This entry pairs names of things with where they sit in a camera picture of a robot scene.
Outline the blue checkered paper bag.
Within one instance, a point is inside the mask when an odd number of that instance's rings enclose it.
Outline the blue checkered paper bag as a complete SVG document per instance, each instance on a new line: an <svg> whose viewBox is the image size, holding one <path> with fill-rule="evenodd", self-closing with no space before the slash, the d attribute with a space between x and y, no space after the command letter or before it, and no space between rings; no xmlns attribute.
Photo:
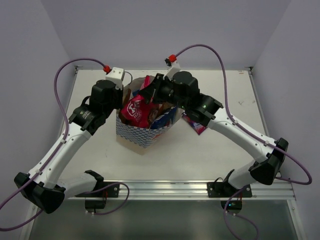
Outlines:
<svg viewBox="0 0 320 240"><path fill-rule="evenodd" d="M132 81L126 87L124 87L124 91L129 88L129 85L132 83ZM170 103L160 103L158 105L159 109L156 118L162 115L165 110L175 107ZM116 140L122 146L141 155L143 155L150 146L152 146L161 136L163 136L163 134L165 134L174 124L176 124L181 119L183 113L181 109L177 108L172 124L159 129L150 129L123 124L118 117L119 111L120 110L118 110L116 113Z"/></svg>

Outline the purple candy bag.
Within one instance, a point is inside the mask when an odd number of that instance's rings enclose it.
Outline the purple candy bag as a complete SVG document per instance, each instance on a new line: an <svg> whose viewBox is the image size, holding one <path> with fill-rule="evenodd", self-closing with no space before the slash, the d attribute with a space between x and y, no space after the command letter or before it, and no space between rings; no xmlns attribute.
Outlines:
<svg viewBox="0 0 320 240"><path fill-rule="evenodd" d="M206 129L206 126L201 125L193 120L191 120L186 113L182 114L182 119L188 123L188 125L198 134L201 135Z"/></svg>

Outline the pink snack bag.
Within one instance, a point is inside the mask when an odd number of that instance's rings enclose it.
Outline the pink snack bag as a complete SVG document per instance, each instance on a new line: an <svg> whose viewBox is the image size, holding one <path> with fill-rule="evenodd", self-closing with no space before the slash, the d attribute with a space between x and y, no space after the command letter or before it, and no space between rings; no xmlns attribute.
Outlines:
<svg viewBox="0 0 320 240"><path fill-rule="evenodd" d="M120 111L123 121L130 126L138 128L150 128L156 119L159 111L159 105L152 102L147 103L145 98L140 95L140 90L147 87L154 77L136 78L128 87L128 100L125 100L123 108Z"/></svg>

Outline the blue Kettle chips bag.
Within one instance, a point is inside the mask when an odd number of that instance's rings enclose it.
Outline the blue Kettle chips bag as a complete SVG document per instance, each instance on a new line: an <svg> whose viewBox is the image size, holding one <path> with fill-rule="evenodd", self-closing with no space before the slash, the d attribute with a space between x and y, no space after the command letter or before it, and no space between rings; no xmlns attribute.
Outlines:
<svg viewBox="0 0 320 240"><path fill-rule="evenodd" d="M177 109L177 107L166 109L162 115L154 120L150 126L150 129L156 130L171 125L174 122Z"/></svg>

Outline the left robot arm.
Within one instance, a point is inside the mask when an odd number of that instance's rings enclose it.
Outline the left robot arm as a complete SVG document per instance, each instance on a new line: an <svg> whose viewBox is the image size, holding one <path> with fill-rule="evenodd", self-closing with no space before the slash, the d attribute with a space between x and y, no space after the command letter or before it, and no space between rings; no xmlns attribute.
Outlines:
<svg viewBox="0 0 320 240"><path fill-rule="evenodd" d="M79 176L61 179L60 176L77 151L106 123L113 110L123 104L121 80L98 80L68 119L65 132L45 157L28 173L14 178L21 194L47 214L57 210L64 200L82 194L99 196L103 193L104 178L93 170Z"/></svg>

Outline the brown Chuba chips bag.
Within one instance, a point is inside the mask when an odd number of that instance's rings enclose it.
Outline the brown Chuba chips bag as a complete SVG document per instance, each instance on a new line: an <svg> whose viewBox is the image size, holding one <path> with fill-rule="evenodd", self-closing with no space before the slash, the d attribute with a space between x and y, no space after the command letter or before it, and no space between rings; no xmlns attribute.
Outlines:
<svg viewBox="0 0 320 240"><path fill-rule="evenodd" d="M118 113L118 117L119 117L119 119L121 120L121 122L123 124L127 124L128 123L128 120L124 117L122 111L125 109L125 106L128 103L128 101L131 99L131 93L132 93L132 90L130 88L128 88L127 90L124 91L124 98L123 98L123 101L122 101L122 108Z"/></svg>

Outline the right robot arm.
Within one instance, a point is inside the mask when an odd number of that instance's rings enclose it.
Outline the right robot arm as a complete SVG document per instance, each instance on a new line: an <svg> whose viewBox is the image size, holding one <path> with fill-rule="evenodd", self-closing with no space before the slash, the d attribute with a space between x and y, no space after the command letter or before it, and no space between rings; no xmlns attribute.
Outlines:
<svg viewBox="0 0 320 240"><path fill-rule="evenodd" d="M139 94L147 102L170 103L183 109L192 121L224 135L253 157L251 163L231 170L222 185L216 187L217 191L232 197L252 183L273 183L284 162L283 152L288 149L289 143L283 138L274 140L247 125L244 128L249 133L245 133L236 125L239 120L231 119L221 102L200 92L198 80L190 72L179 71L172 79L158 73Z"/></svg>

